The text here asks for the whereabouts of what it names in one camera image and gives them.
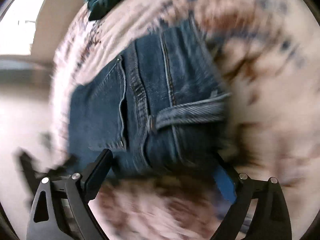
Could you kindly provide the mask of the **dark blue denim pants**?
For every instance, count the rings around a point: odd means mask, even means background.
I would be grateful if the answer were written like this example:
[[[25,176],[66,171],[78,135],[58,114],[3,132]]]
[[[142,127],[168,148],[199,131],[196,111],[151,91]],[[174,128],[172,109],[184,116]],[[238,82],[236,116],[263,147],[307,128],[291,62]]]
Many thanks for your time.
[[[228,99],[193,19],[138,38],[73,92],[69,171],[104,149],[114,156],[111,177],[207,170],[222,147]]]

